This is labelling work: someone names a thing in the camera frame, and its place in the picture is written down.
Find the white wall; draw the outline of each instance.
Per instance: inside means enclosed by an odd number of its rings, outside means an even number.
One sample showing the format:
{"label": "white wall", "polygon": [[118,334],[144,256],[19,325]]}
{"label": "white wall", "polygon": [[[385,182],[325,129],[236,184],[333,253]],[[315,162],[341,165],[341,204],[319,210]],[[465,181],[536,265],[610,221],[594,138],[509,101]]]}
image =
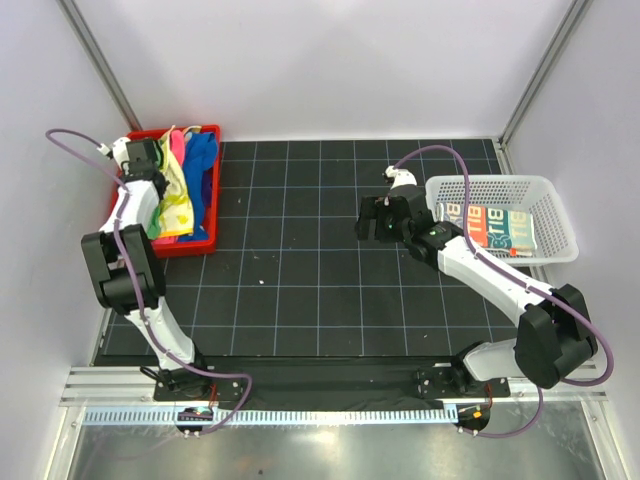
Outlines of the white wall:
{"label": "white wall", "polygon": [[498,135],[570,0],[79,0],[146,128]]}
{"label": "white wall", "polygon": [[42,478],[69,367],[86,365],[97,338],[80,238],[104,221],[111,188],[44,132],[127,130],[56,2],[3,2],[0,71],[0,476],[30,480]]}
{"label": "white wall", "polygon": [[614,348],[607,384],[640,454],[640,3],[596,1],[510,145],[518,173],[548,177],[578,237],[580,256],[551,270],[586,295]]}

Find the cable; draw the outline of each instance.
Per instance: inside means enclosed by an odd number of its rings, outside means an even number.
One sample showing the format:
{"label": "cable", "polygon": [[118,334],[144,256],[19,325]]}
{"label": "cable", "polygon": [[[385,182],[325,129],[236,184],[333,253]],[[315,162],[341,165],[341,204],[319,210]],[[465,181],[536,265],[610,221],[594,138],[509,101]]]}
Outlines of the cable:
{"label": "cable", "polygon": [[[511,280],[516,285],[524,288],[525,290],[528,289],[528,291],[535,293],[536,295],[539,295],[540,297],[554,304],[556,307],[559,307],[565,312],[567,312],[569,315],[575,318],[581,325],[583,325],[587,330],[589,330],[589,332],[593,334],[593,336],[595,336],[596,339],[602,345],[602,348],[605,352],[605,356],[607,358],[607,367],[605,368],[604,373],[600,377],[593,380],[587,380],[587,381],[570,380],[565,378],[562,381],[569,385],[591,387],[595,385],[600,385],[601,383],[609,379],[609,377],[611,377],[611,374],[613,373],[613,367],[614,367],[614,359],[613,359],[613,352],[611,350],[611,346],[609,345],[609,342],[607,342],[606,338],[604,338],[602,333],[600,333],[600,331],[591,322],[589,322],[589,320],[587,320],[580,312],[576,311],[574,308],[564,303],[562,300],[552,295],[549,295],[548,293],[543,292],[542,290],[536,287],[528,286],[525,282],[523,282],[516,276],[512,275],[510,272],[504,270],[502,267],[500,267],[499,265],[496,265],[487,257],[482,255],[479,249],[476,248],[476,246],[473,244],[473,241],[471,240],[471,237],[469,235],[469,226],[467,224],[468,216],[469,216],[469,205],[471,204],[471,185],[469,181],[469,171],[467,170],[467,165],[465,164],[464,159],[458,152],[456,152],[453,148],[447,147],[444,145],[429,145],[427,147],[419,148],[409,153],[408,155],[405,155],[402,159],[396,162],[395,168],[400,168],[405,162],[414,158],[417,155],[420,155],[423,152],[429,152],[433,150],[441,150],[441,151],[450,153],[451,155],[453,155],[453,158],[455,158],[456,162],[458,162],[458,165],[460,165],[460,168],[462,169],[462,175],[464,176],[464,205],[463,205],[462,231],[464,233],[465,241],[471,253],[473,253],[476,258],[479,258],[480,261],[482,261],[482,263],[487,265],[489,268],[501,274],[505,278]],[[537,387],[537,386],[536,388],[538,389],[538,399],[539,399],[538,409],[536,410],[536,413],[533,416],[533,418],[529,420],[529,422],[526,425],[519,428],[518,430],[514,430],[513,432],[507,432],[507,433],[482,433],[482,432],[477,433],[469,429],[463,429],[463,431],[466,431],[467,433],[471,433],[484,438],[510,438],[526,432],[538,421],[538,419],[540,418],[540,414],[542,413],[542,408],[544,403],[542,389],[540,389],[540,387]]]}
{"label": "cable", "polygon": [[142,288],[140,287],[140,282],[138,281],[138,276],[136,275],[135,269],[133,267],[133,262],[131,261],[131,257],[129,256],[129,252],[127,251],[124,245],[124,242],[122,241],[122,237],[120,236],[120,221],[121,221],[122,213],[124,212],[124,209],[126,208],[127,203],[129,202],[129,197],[130,197],[129,189],[127,188],[127,185],[122,181],[122,179],[118,178],[113,172],[109,171],[106,167],[99,164],[95,160],[92,160],[82,155],[81,153],[75,151],[74,149],[68,147],[67,145],[63,144],[59,140],[55,139],[53,137],[54,133],[66,133],[69,135],[75,135],[77,137],[84,138],[85,140],[93,143],[96,146],[100,146],[100,144],[97,141],[95,141],[94,139],[92,139],[87,135],[84,135],[83,133],[76,132],[74,130],[67,130],[64,128],[54,128],[54,129],[48,130],[45,134],[47,139],[50,140],[54,145],[62,148],[64,151],[70,153],[74,157],[79,158],[86,164],[99,169],[104,174],[106,174],[109,178],[114,180],[124,190],[124,198],[122,203],[120,204],[120,207],[118,207],[118,210],[116,211],[116,218],[113,223],[113,236],[114,236],[116,245],[118,246],[118,250],[120,251],[120,255],[122,255],[122,258],[124,260],[129,276],[131,277],[131,283],[133,285],[136,301],[138,303],[138,308],[140,310],[140,317],[142,318],[147,334],[149,335],[149,339],[151,340],[153,345],[163,355],[166,355],[167,358],[173,360],[175,363],[180,365],[185,370],[188,370],[197,375],[201,375],[203,377],[208,377],[208,378],[223,379],[223,380],[246,380],[247,386],[242,396],[240,397],[240,400],[236,404],[236,406],[231,410],[231,412],[226,417],[224,417],[218,423],[216,423],[215,425],[211,425],[207,428],[203,428],[202,431],[200,432],[200,436],[215,432],[216,430],[220,429],[223,425],[225,425],[227,422],[229,422],[229,420],[231,420],[233,416],[236,413],[238,413],[238,411],[244,406],[244,404],[247,401],[247,398],[249,398],[249,393],[251,392],[251,388],[253,387],[253,378],[251,377],[251,375],[248,375],[246,373],[213,373],[206,370],[200,370],[196,367],[193,367],[192,365],[189,365],[183,362],[181,359],[179,359],[169,350],[167,350],[162,345],[160,345],[160,342],[158,341],[153,330],[150,327],[149,319],[145,314],[144,297],[142,295]]}
{"label": "cable", "polygon": [[74,157],[82,160],[87,165],[90,165],[90,166],[92,166],[94,168],[97,168],[102,173],[104,173],[107,177],[109,177],[111,180],[116,182],[120,187],[122,187],[122,188],[124,188],[124,189],[126,189],[128,191],[128,189],[125,186],[125,184],[122,181],[122,179],[120,177],[118,177],[115,173],[113,173],[111,170],[109,170],[107,167],[105,167],[101,163],[98,163],[95,160],[91,160],[89,157],[85,157],[80,152],[74,150],[71,147],[68,147],[67,145],[62,143],[60,140],[56,139],[53,136],[54,133],[66,133],[68,135],[75,135],[76,137],[84,138],[88,142],[93,143],[96,147],[100,147],[101,146],[100,143],[95,141],[90,136],[85,135],[84,133],[76,132],[75,130],[68,130],[66,128],[52,128],[51,130],[47,130],[47,132],[44,134],[45,137],[47,137],[47,140],[49,140],[51,143],[53,143],[56,147],[61,148],[62,150],[64,150],[67,153],[70,153]]}

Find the metal frame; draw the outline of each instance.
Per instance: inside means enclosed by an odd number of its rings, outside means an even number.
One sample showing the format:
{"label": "metal frame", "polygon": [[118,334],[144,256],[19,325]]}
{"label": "metal frame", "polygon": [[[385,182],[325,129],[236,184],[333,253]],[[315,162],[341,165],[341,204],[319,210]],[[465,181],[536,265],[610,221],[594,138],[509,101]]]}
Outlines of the metal frame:
{"label": "metal frame", "polygon": [[57,2],[129,128],[132,131],[142,130],[138,117],[133,111],[129,100],[127,100],[127,96],[124,94],[122,87],[120,87],[118,79],[113,70],[111,70],[76,2],[74,0],[57,0]]}
{"label": "metal frame", "polygon": [[589,9],[592,1],[593,0],[573,0],[573,2],[571,3],[571,6],[567,10],[567,13],[560,22],[560,25],[558,26],[555,34],[553,35],[553,38],[551,39],[551,43],[547,47],[547,50],[544,52],[540,63],[536,67],[536,71],[533,74],[533,77],[531,77],[527,88],[525,88],[522,97],[520,97],[518,105],[511,114],[511,118],[505,126],[502,137],[500,138],[500,143],[502,145],[508,145],[513,138],[513,135],[520,125],[520,122],[527,114],[531,103],[540,91],[540,88],[542,87],[544,81],[549,76],[549,73],[553,69],[553,66],[556,64],[565,45],[567,44],[576,27]]}

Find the floor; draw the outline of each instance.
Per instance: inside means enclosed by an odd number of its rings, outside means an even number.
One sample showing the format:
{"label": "floor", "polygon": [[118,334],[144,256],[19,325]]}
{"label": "floor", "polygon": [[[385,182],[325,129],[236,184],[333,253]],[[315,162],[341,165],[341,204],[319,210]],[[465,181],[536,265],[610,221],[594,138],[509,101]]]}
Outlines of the floor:
{"label": "floor", "polygon": [[[512,431],[535,408],[495,404],[489,429]],[[530,431],[509,440],[474,439],[451,425],[245,427],[145,454],[174,434],[172,426],[83,427],[69,478],[605,479],[579,402],[547,403]]]}
{"label": "floor", "polygon": [[[429,144],[472,174],[499,174],[490,140],[240,142],[222,146],[217,251],[165,261],[167,300],[205,355],[450,355],[515,336],[508,319],[402,247],[356,241],[363,195]],[[418,183],[457,174],[453,158],[408,162]],[[99,356],[151,355],[114,316]]]}

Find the yellow cloth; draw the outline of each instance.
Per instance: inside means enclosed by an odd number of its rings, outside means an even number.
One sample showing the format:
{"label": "yellow cloth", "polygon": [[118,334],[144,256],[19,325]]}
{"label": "yellow cloth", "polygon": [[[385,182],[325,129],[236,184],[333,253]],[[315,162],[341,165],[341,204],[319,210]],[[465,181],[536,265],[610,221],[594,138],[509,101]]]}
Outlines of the yellow cloth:
{"label": "yellow cloth", "polygon": [[193,233],[193,205],[189,199],[187,182],[182,167],[171,151],[171,132],[175,125],[160,138],[164,160],[160,171],[169,185],[160,202],[160,235],[158,238],[190,235]]}

